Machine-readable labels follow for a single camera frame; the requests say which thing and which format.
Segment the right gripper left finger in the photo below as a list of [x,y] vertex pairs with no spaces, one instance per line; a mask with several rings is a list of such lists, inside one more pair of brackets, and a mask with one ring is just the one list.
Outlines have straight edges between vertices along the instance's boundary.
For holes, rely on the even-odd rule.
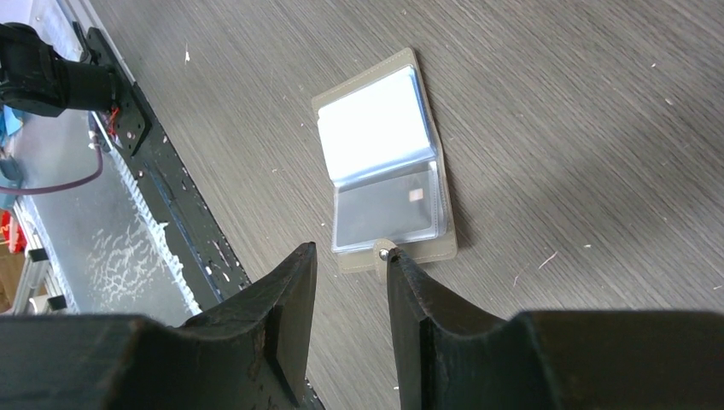
[[179,327],[142,315],[4,316],[4,409],[294,409],[306,388],[317,249]]

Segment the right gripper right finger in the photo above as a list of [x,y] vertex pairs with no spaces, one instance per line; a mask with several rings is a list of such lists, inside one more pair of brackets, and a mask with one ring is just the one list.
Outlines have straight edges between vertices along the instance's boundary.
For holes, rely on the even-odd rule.
[[501,319],[387,258],[404,409],[720,409],[723,317],[536,310]]

